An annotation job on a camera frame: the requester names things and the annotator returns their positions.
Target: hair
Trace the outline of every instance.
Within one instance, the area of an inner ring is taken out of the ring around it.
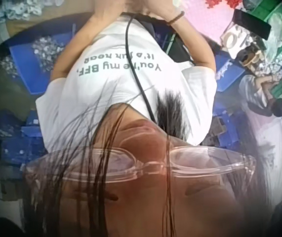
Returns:
[[[282,99],[277,99],[271,106],[271,112],[276,117],[282,117]]]
[[[86,110],[96,111],[99,100],[97,103]],[[182,98],[180,95],[173,95],[172,93],[166,93],[164,98],[158,97],[158,125],[169,136],[174,136],[179,139],[185,140],[187,137],[188,129],[182,117]],[[32,190],[34,184],[30,182],[30,177],[26,176],[26,196],[24,198],[24,228],[27,236],[30,237],[59,237],[60,236],[60,202],[63,186],[63,177],[66,175],[67,168],[70,166],[72,160],[81,153],[81,169],[82,172],[84,162],[88,162],[88,175],[87,182],[83,184],[78,182],[79,190],[85,190],[88,205],[89,215],[89,236],[90,237],[107,237],[107,223],[105,216],[105,184],[106,184],[106,171],[109,162],[109,149],[112,147],[114,138],[116,136],[119,124],[121,123],[123,113],[117,113],[117,120],[113,127],[108,128],[106,132],[102,134],[106,138],[103,145],[103,154],[101,156],[99,164],[97,164],[97,170],[95,171],[94,178],[91,178],[92,172],[92,159],[91,151],[86,152],[86,149],[82,150],[82,147],[92,148],[94,144],[96,133],[100,126],[103,124],[104,118],[109,109],[103,116],[102,120],[98,124],[89,123],[86,129],[86,136],[77,144],[75,143],[75,135],[79,130],[81,123],[85,119],[85,113],[79,116],[75,122],[76,132],[71,134],[71,139],[65,144],[65,149],[60,151],[59,158],[51,155],[52,163],[49,167],[39,169],[38,178],[40,178],[40,189],[36,192]],[[90,131],[96,127],[96,132],[90,137]],[[228,175],[228,180],[232,186],[235,196],[242,205],[245,216],[245,226],[242,230],[245,236],[263,236],[265,228],[268,225],[272,209],[271,203],[268,197],[266,174],[264,169],[264,163],[256,152],[256,144],[254,136],[251,134],[251,129],[248,124],[247,118],[244,118],[243,123],[237,126],[238,134],[241,141],[241,150],[243,154],[252,155],[257,158],[257,167],[253,175],[252,181],[249,183],[245,192],[241,189],[241,182],[243,178],[240,175]],[[167,155],[169,155],[169,147],[166,148]],[[176,230],[174,227],[174,216],[171,205],[171,191],[170,191],[170,173],[167,171],[167,193],[166,203],[163,210],[163,230],[162,236],[175,237]],[[81,236],[81,205],[80,198],[77,198],[77,230],[78,233],[74,236]]]

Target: white t-shirt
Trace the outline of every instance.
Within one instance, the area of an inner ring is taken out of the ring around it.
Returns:
[[[106,28],[84,50],[67,78],[51,82],[46,93],[37,99],[40,127],[49,152],[62,149],[60,144],[70,138],[74,145],[80,142],[93,125],[91,136],[104,113],[116,103],[127,103],[150,119],[125,54],[128,20],[121,17]],[[198,145],[211,124],[217,86],[214,71],[192,65],[181,70],[184,65],[166,55],[135,20],[129,29],[129,51],[154,115],[158,95],[164,99],[166,91],[180,93],[183,118],[190,130],[187,142]]]
[[[251,102],[261,109],[265,109],[267,107],[267,98],[262,87],[260,89],[256,88],[255,78],[252,75],[244,76],[240,82],[239,92],[245,101]]]

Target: person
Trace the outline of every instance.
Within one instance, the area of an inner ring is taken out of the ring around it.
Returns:
[[[274,76],[246,75],[240,82],[239,93],[253,112],[267,117],[282,117],[282,99],[274,98],[270,92],[278,83]]]
[[[260,236],[271,206],[256,149],[197,146],[212,119],[212,50],[172,0],[143,3],[195,66],[181,70],[120,17],[124,0],[95,2],[36,101],[48,154],[26,166],[27,236]]]

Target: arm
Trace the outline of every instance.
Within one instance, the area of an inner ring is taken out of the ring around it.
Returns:
[[[273,95],[271,94],[270,90],[272,87],[274,87],[275,85],[277,85],[279,82],[265,82],[262,83],[262,87],[263,87],[263,92],[266,96],[267,101],[270,101],[271,99],[273,99]]]
[[[125,0],[94,0],[95,13],[78,31],[65,50],[58,57],[50,81],[67,77],[72,66],[93,39],[113,23],[123,12]]]
[[[180,13],[174,7],[172,0],[143,0],[143,2],[151,12],[162,17],[166,22],[172,21]],[[182,17],[173,23],[172,27],[183,40],[196,65],[216,71],[214,55],[209,44],[190,22]]]
[[[173,20],[177,15],[176,13],[169,13],[163,16],[163,18],[168,22]],[[195,64],[197,66],[211,68],[216,72],[215,58],[212,49],[190,22],[185,17],[182,17],[171,26],[183,40]]]
[[[263,83],[272,82],[273,80],[274,80],[273,76],[259,77],[255,79],[255,86],[257,90],[259,90]]]
[[[50,81],[67,77],[81,53],[108,24],[106,21],[99,20],[93,15],[58,57],[51,73]]]

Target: bracelet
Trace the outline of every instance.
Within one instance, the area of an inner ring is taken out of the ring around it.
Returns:
[[[173,20],[171,20],[170,22],[167,23],[167,25],[172,25],[174,24],[176,21],[178,21],[181,17],[183,17],[185,15],[185,12],[184,11],[181,11],[181,13],[176,16]]]

